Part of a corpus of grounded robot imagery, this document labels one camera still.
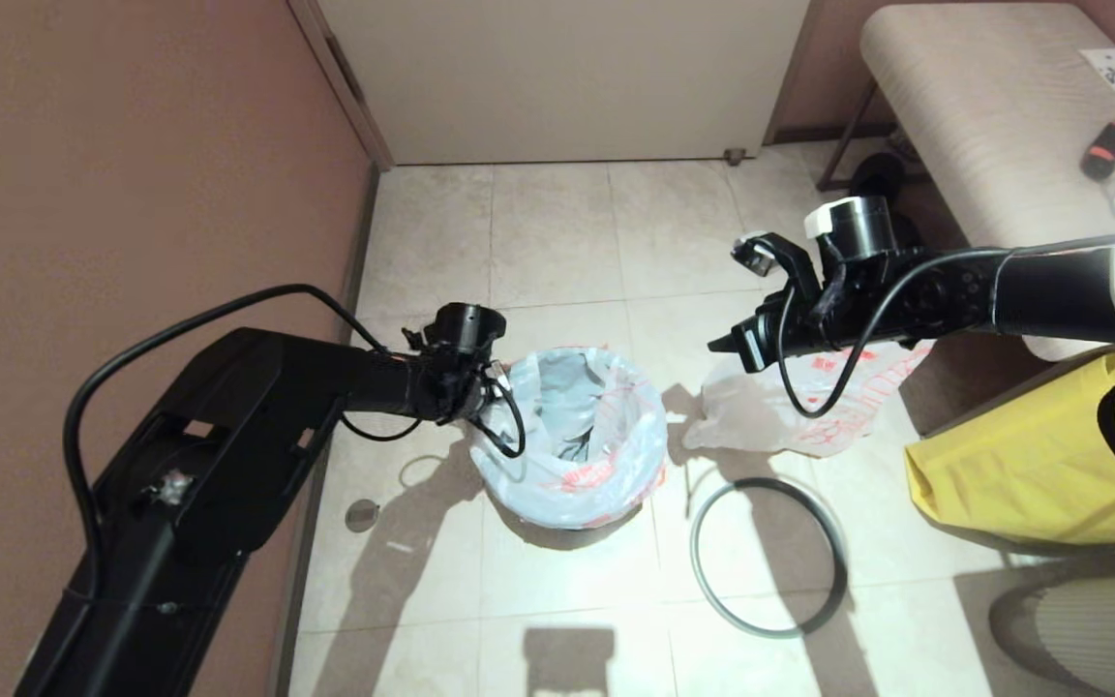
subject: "door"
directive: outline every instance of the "door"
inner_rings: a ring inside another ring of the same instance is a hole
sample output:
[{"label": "door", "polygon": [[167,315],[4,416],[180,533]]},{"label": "door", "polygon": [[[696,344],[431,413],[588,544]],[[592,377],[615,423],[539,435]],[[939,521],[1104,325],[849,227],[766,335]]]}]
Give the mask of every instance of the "door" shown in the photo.
[{"label": "door", "polygon": [[400,164],[759,149],[808,0],[319,0]]}]

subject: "baseboard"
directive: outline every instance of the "baseboard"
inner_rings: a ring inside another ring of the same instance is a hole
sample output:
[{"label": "baseboard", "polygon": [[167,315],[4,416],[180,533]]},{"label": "baseboard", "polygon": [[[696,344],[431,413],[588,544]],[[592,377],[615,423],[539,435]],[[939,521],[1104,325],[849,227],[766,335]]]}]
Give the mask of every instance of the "baseboard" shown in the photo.
[{"label": "baseboard", "polygon": [[[356,242],[350,250],[347,263],[347,278],[341,288],[341,301],[352,313],[359,304],[359,287],[363,281],[363,260],[368,256],[368,233],[372,229],[372,213],[377,207],[377,188],[380,185],[381,172],[376,164],[371,165],[368,175],[368,190],[363,194],[363,212],[359,216],[359,229]],[[350,327],[340,322],[338,342],[350,341]],[[291,548],[290,573],[287,588],[287,604],[282,612],[282,642],[274,652],[274,665],[271,671],[274,679],[274,694],[287,697],[291,689],[291,667],[295,665],[295,642],[300,636],[300,612],[304,606],[304,587],[309,581],[309,560],[312,559],[312,540],[318,531],[318,512],[321,509],[321,491],[324,487],[324,475],[329,464],[329,443],[321,451],[318,462],[312,465],[309,476],[309,488],[302,498],[300,524],[297,531],[297,543]]]},{"label": "baseboard", "polygon": [[[859,124],[857,128],[854,128],[854,135],[851,137],[884,137],[893,129],[898,127],[898,124],[886,123],[886,124]],[[842,125],[817,125],[816,127],[801,127],[801,128],[777,128],[777,133],[774,133],[774,141],[772,143],[766,143],[765,145],[780,145],[783,143],[808,143],[811,141],[840,141],[841,134],[846,130],[844,124]]]}]

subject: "brown wall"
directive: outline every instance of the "brown wall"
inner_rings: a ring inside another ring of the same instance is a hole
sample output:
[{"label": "brown wall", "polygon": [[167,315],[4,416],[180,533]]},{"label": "brown wall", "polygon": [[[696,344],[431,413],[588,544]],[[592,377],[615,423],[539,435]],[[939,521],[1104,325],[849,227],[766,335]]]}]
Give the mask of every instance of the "brown wall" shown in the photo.
[{"label": "brown wall", "polygon": [[[341,290],[368,162],[283,0],[0,0],[0,694],[80,553],[59,458],[71,393],[116,349],[274,282]],[[333,337],[275,301],[93,401],[96,475],[201,346],[239,323]],[[295,516],[249,565],[198,694],[269,689]]]},{"label": "brown wall", "polygon": [[[811,0],[808,39],[792,58],[792,79],[772,130],[842,127],[854,115],[870,77],[859,54],[859,35],[872,12],[885,4],[933,0]],[[1074,0],[1104,33],[1115,40],[1115,0]],[[885,123],[893,116],[876,98],[866,123]]]}]

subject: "floor drain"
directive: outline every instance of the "floor drain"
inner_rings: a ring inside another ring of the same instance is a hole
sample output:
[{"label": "floor drain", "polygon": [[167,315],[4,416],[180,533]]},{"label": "floor drain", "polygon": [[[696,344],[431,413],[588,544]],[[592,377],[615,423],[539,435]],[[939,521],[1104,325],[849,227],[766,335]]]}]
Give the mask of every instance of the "floor drain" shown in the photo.
[{"label": "floor drain", "polygon": [[381,507],[368,498],[360,498],[359,502],[350,504],[347,509],[347,530],[352,532],[367,532],[377,522],[377,514]]}]

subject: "bench leg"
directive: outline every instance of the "bench leg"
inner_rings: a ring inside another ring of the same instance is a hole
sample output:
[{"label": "bench leg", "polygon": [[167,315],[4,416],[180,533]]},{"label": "bench leg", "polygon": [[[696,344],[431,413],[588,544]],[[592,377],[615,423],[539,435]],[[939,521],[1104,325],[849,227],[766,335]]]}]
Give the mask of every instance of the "bench leg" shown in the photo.
[{"label": "bench leg", "polygon": [[825,165],[824,173],[820,175],[820,181],[815,182],[815,188],[817,191],[833,191],[850,186],[849,180],[833,181],[833,173],[837,172],[837,164],[841,163],[841,156],[846,154],[846,146],[850,145],[850,137],[854,135],[854,129],[859,128],[859,122],[862,122],[863,115],[867,113],[867,106],[871,106],[872,97],[875,96],[876,79],[869,78],[867,88],[863,89],[862,97],[859,98],[859,106],[854,108],[854,118],[850,119],[850,123],[846,124],[846,130],[841,132],[841,141],[837,142],[836,149],[833,149],[833,157],[828,159],[828,164]]}]

